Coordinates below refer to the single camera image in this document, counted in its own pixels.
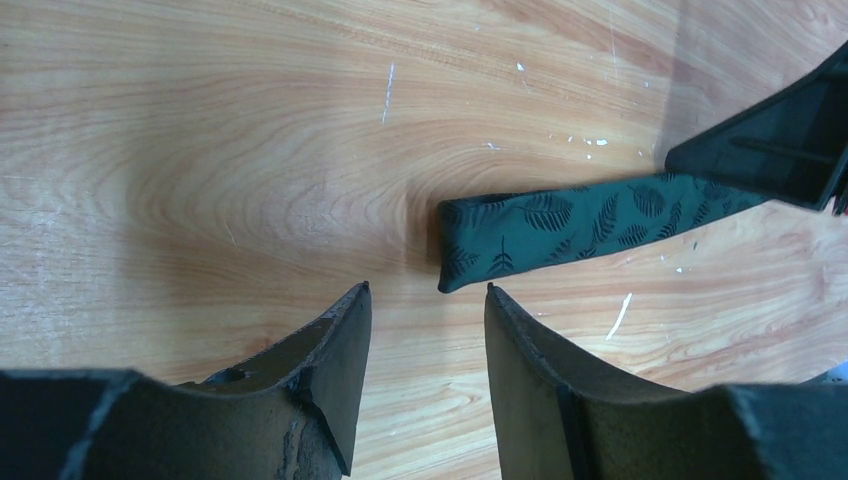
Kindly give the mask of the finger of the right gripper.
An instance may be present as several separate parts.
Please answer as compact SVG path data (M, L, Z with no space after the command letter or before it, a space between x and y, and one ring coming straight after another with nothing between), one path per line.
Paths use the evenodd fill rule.
M671 148L664 166L798 207L847 209L847 48Z

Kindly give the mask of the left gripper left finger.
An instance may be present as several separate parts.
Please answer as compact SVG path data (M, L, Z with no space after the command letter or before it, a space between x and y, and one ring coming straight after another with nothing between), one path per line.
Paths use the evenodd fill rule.
M5 369L5 479L349 475L372 325L359 283L315 320L202 382L132 369Z

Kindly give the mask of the dark green leaf tie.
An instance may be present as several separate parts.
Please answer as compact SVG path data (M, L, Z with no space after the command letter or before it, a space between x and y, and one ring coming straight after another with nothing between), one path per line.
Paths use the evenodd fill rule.
M486 194L437 206L438 289L619 253L743 212L766 197L687 174Z

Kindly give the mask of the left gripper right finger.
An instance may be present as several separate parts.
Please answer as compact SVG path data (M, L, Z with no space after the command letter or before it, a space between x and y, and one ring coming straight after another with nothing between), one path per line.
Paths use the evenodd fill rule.
M485 348L506 479L843 479L847 385L685 392L582 349L487 290Z

